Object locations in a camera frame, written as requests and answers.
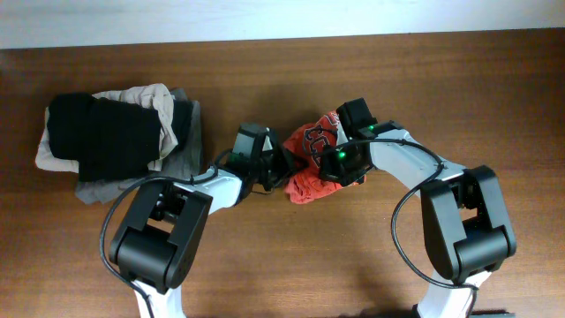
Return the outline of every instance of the wood grain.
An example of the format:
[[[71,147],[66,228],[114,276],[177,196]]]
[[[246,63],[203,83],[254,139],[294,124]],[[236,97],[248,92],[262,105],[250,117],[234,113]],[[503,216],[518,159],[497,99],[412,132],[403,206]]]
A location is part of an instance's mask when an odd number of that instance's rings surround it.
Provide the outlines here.
[[[240,122],[286,138],[364,96],[379,120],[399,121],[438,154],[489,165],[518,250],[477,308],[565,312],[563,30],[3,50],[0,65],[2,317],[138,315],[132,291],[98,256],[109,205],[83,205],[77,176],[38,170],[34,156],[54,95],[155,82],[200,101],[207,159],[233,144]],[[183,285],[185,312],[328,317],[411,307],[426,284],[403,265],[388,228],[404,192],[372,172],[304,206],[276,193],[215,213]],[[429,272],[418,200],[399,224],[407,253]]]

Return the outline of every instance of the black cloth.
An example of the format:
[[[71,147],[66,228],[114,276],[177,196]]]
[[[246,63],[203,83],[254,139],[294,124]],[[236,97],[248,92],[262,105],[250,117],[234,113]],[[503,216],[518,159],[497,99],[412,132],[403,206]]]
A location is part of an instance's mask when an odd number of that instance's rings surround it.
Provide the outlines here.
[[[159,114],[137,104],[59,95],[47,128],[53,156],[79,161],[79,181],[138,178],[159,159]]]
[[[178,145],[175,147],[176,151],[180,151],[185,147],[186,139],[188,138],[188,134],[191,130],[191,121],[192,102],[175,101],[171,128],[178,140]]]
[[[56,96],[49,105],[49,147],[55,158],[78,160],[83,153],[84,126],[96,99],[87,93]]]

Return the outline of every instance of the black cable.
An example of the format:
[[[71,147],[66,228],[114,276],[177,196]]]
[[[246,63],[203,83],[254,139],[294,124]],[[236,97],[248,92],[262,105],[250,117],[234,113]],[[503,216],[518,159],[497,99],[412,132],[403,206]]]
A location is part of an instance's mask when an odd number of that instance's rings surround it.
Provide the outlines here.
[[[439,156],[437,156],[432,150],[418,144],[417,142],[411,142],[411,141],[407,141],[407,140],[398,140],[398,139],[351,140],[351,141],[344,142],[341,145],[336,145],[336,146],[333,146],[331,148],[327,148],[320,153],[306,152],[305,151],[305,138],[303,139],[302,146],[303,146],[303,149],[304,149],[306,155],[322,156],[322,155],[327,155],[327,154],[330,154],[332,152],[335,152],[337,149],[351,147],[351,146],[360,145],[360,144],[373,143],[373,142],[395,143],[395,144],[400,144],[402,146],[414,147],[414,148],[417,148],[417,149],[427,153],[428,155],[430,155],[434,159],[435,162],[437,162],[436,171],[430,177],[424,179],[424,181],[420,182],[419,184],[414,186],[412,189],[410,189],[409,192],[407,192],[402,197],[402,199],[398,202],[398,204],[396,204],[395,210],[394,210],[392,217],[391,217],[391,220],[390,220],[391,236],[392,236],[393,243],[395,244],[396,250],[400,254],[400,257],[403,259],[403,261],[406,263],[406,265],[408,265],[408,267],[414,273],[416,273],[416,275],[418,275],[420,278],[427,281],[429,284],[433,284],[433,285],[436,285],[436,286],[439,286],[439,287],[442,287],[442,288],[447,288],[447,289],[462,289],[462,288],[471,289],[471,305],[470,305],[469,310],[467,312],[467,316],[469,317],[471,315],[472,308],[474,307],[475,302],[477,300],[478,287],[473,285],[473,284],[446,284],[446,283],[440,282],[438,280],[435,280],[435,279],[429,277],[428,275],[422,273],[422,271],[420,271],[416,267],[416,265],[414,265],[414,263],[412,263],[412,261],[408,258],[408,256],[406,255],[406,253],[402,249],[400,242],[398,241],[398,236],[396,234],[396,220],[398,218],[398,215],[400,214],[400,210],[401,210],[402,206],[412,195],[414,195],[414,193],[419,191],[420,188],[424,184],[436,179],[441,174],[441,172],[444,169],[443,161],[441,160],[441,158]]]
[[[206,182],[216,178],[218,176],[219,162],[222,160],[222,158],[224,156],[226,156],[228,153],[230,153],[231,150],[232,149],[224,150],[220,155],[218,155],[216,157],[214,163],[212,164],[212,167],[214,168],[214,173],[210,177],[206,177],[206,178],[199,179],[199,180],[194,180],[194,178],[191,176],[190,180],[184,180],[184,179],[181,179],[181,178],[173,178],[173,177],[165,177],[165,176],[148,176],[148,177],[145,177],[145,178],[135,182],[133,185],[131,185],[130,187],[125,189],[125,191],[117,197],[116,201],[114,201],[114,204],[112,204],[112,207],[109,209],[108,214],[104,218],[104,222],[102,223],[102,229],[100,231],[100,246],[99,246],[100,257],[102,258],[102,263],[104,264],[106,269],[108,269],[108,271],[112,275],[117,277],[119,280],[124,282],[126,285],[128,285],[130,288],[132,288],[134,291],[138,292],[139,295],[141,295],[141,298],[143,298],[145,300],[145,304],[147,306],[147,311],[149,312],[149,317],[151,317],[151,318],[154,318],[154,315],[153,315],[153,309],[151,308],[151,303],[149,302],[149,296],[141,288],[139,288],[134,283],[130,282],[129,280],[125,279],[125,277],[120,275],[120,273],[118,271],[116,271],[110,265],[110,263],[109,263],[109,261],[106,257],[106,253],[104,252],[104,240],[106,238],[106,230],[108,229],[109,220],[114,215],[114,212],[116,212],[117,207],[120,205],[120,203],[122,203],[124,198],[129,193],[131,193],[133,190],[135,190],[138,187],[143,186],[144,184],[147,184],[149,182],[168,181],[168,182],[174,182],[174,183],[178,183],[178,184],[186,185],[186,186],[195,186],[195,185],[198,185],[198,184],[206,183]]]
[[[274,192],[275,192],[275,189],[272,189],[271,191],[265,192],[265,193],[263,193],[263,192],[261,192],[261,191],[255,191],[255,190],[252,190],[252,191],[251,191],[251,193],[260,194],[260,195],[271,195],[271,194],[273,194]]]

